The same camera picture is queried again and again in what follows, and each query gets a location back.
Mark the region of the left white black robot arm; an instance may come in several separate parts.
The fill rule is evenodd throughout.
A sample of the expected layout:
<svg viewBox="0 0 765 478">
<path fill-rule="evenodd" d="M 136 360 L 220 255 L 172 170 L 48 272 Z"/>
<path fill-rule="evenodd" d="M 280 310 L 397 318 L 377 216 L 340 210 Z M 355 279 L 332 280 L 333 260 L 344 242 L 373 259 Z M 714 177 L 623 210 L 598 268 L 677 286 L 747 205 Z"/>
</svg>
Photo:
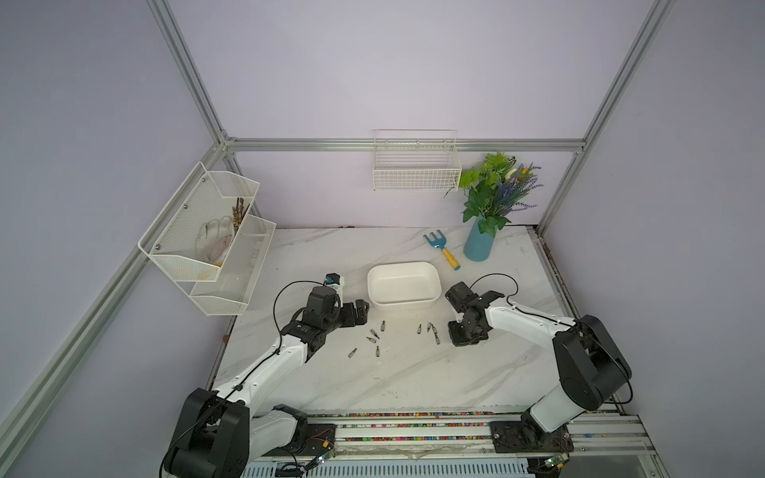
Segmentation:
<svg viewBox="0 0 765 478">
<path fill-rule="evenodd" d="M 310 442 L 306 413 L 285 404 L 258 412 L 275 388 L 307 364 L 340 328 L 364 326 L 370 305 L 344 302 L 335 275 L 314 282 L 305 307 L 277 330 L 268 352 L 239 376 L 215 390 L 198 388 L 185 400 L 159 475 L 175 477 L 238 477 L 247 464 L 274 450 L 288 454 Z"/>
</svg>

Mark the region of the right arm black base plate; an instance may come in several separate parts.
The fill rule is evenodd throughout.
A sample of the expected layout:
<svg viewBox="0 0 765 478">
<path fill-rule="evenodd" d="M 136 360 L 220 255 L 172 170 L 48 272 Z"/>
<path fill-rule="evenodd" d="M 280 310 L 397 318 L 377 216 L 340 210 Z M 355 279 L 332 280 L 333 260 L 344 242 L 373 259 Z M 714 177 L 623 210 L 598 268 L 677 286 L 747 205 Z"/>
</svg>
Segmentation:
<svg viewBox="0 0 765 478">
<path fill-rule="evenodd" d="M 561 426 L 545 432 L 531 422 L 494 421 L 489 424 L 497 453 L 568 453 L 574 449 L 571 436 Z"/>
</svg>

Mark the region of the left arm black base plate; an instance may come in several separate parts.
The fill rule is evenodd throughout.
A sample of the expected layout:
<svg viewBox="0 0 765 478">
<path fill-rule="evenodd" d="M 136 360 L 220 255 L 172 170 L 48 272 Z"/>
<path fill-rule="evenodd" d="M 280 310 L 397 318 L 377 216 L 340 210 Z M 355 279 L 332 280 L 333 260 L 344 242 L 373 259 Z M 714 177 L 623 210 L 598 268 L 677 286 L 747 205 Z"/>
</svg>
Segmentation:
<svg viewBox="0 0 765 478">
<path fill-rule="evenodd" d="M 308 424 L 299 429 L 287 445 L 267 452 L 266 456 L 289 457 L 290 454 L 296 457 L 318 456 L 334 447 L 336 431 L 336 424 Z"/>
</svg>

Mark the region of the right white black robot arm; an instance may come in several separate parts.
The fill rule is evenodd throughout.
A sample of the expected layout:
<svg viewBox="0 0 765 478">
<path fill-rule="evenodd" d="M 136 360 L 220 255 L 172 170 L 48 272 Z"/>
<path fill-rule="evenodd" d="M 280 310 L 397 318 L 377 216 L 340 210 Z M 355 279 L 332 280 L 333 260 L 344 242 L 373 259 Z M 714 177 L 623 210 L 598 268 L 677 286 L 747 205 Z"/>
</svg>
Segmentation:
<svg viewBox="0 0 765 478">
<path fill-rule="evenodd" d="M 495 330 L 552 353 L 558 384 L 522 415 L 521 429 L 546 437 L 586 411 L 598 409 L 624 386 L 632 370 L 603 322 L 594 316 L 555 318 L 503 294 L 478 295 L 460 282 L 445 293 L 456 320 L 448 323 L 454 346 L 474 346 Z"/>
</svg>

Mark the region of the white rectangular storage box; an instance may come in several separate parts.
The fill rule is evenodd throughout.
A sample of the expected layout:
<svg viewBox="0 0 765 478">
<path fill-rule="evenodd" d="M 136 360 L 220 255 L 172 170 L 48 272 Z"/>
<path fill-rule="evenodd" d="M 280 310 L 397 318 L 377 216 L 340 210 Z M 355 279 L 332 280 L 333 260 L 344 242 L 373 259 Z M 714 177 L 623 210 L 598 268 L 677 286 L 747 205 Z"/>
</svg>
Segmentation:
<svg viewBox="0 0 765 478">
<path fill-rule="evenodd" d="M 368 295 L 382 311 L 405 311 L 432 306 L 441 296 L 438 270 L 428 262 L 384 264 L 368 272 Z"/>
</svg>

